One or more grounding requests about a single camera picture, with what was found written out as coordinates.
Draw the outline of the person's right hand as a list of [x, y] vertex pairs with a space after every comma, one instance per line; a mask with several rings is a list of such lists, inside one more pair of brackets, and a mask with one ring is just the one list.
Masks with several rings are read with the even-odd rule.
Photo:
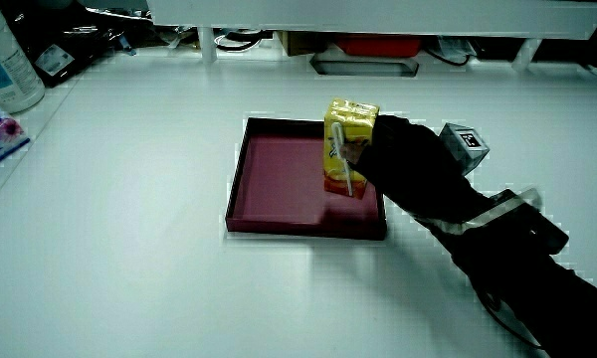
[[379, 115], [367, 145], [345, 143], [341, 156], [409, 214], [464, 223], [493, 206], [476, 191], [441, 139], [406, 118]]

